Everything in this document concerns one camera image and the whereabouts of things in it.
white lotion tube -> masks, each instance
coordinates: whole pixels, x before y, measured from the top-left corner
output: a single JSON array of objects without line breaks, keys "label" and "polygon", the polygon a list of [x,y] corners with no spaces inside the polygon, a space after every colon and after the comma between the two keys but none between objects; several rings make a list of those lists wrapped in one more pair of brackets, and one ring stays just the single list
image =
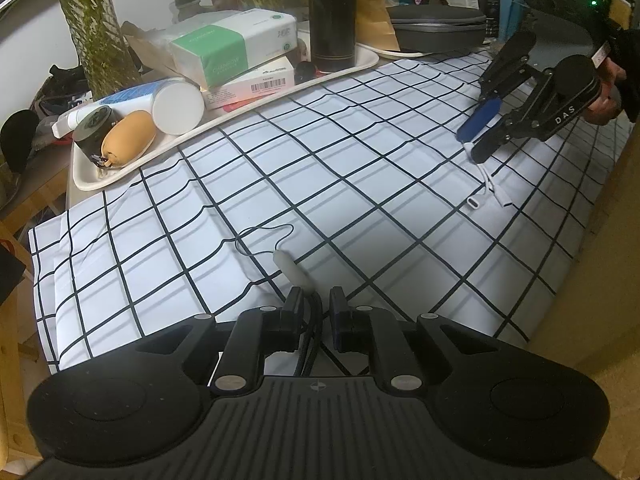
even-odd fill
[{"label": "white lotion tube", "polygon": [[161,132],[175,136],[198,126],[205,109],[199,88],[182,78],[162,79],[128,88],[95,103],[72,108],[60,115],[52,126],[53,134],[61,139],[75,130],[96,108],[105,105],[121,117],[137,110],[149,112]]}]

blue label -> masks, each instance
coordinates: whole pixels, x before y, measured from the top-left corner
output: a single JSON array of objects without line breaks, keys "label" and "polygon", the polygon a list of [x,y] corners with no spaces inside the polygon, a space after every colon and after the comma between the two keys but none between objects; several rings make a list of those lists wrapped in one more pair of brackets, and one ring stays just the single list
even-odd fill
[{"label": "blue label", "polygon": [[154,81],[153,83],[146,83],[144,85],[134,86],[133,88],[127,88],[122,92],[105,97],[98,101],[101,105],[113,105],[116,103],[122,103],[124,101],[130,101],[136,97],[142,97],[152,94],[156,89],[160,88],[165,83],[164,80]]}]

white tablecloth with black grid lines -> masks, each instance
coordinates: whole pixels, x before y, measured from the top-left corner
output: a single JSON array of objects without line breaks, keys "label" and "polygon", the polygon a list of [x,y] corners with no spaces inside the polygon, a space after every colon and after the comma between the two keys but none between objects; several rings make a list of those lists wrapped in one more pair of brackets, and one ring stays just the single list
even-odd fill
[{"label": "white tablecloth with black grid lines", "polygon": [[[194,314],[235,319],[280,305],[290,284],[238,233],[290,223],[280,248],[328,291],[399,319],[437,312],[522,346],[575,256],[628,138],[574,121],[547,142],[510,142],[486,164],[513,206],[482,188],[454,132],[473,111],[485,52],[401,60],[280,99],[202,134],[30,233],[38,330],[52,371]],[[522,87],[504,110],[526,99]],[[272,250],[282,230],[253,230]],[[272,373],[295,357],[275,354]],[[333,351],[327,373],[366,372]]]}]

metal screw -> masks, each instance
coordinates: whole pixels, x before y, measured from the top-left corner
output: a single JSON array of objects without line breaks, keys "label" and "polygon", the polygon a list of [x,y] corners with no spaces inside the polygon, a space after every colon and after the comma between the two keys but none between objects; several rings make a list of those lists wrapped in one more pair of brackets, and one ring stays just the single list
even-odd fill
[{"label": "metal screw", "polygon": [[415,375],[396,375],[391,379],[391,385],[396,390],[411,392],[420,388],[420,386],[422,386],[422,381]]},{"label": "metal screw", "polygon": [[225,392],[242,390],[246,386],[246,379],[239,375],[223,375],[216,379],[216,388]]}]

white cable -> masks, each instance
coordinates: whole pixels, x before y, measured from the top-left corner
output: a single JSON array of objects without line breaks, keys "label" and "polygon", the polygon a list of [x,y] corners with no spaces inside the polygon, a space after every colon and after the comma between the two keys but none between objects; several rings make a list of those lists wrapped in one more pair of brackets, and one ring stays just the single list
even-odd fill
[{"label": "white cable", "polygon": [[500,204],[501,207],[508,207],[512,205],[513,202],[511,201],[509,194],[499,184],[495,183],[495,180],[487,171],[484,164],[476,164],[474,162],[473,158],[471,157],[471,150],[473,149],[473,146],[474,144],[472,142],[465,142],[463,144],[467,158],[469,159],[469,161],[471,161],[471,163],[476,165],[476,167],[480,171],[480,174],[482,175],[482,180],[484,180],[484,189],[482,190],[482,193],[477,193],[467,198],[466,203],[472,209],[480,209],[489,199],[488,191],[492,191],[496,201],[498,202],[498,204]]}]

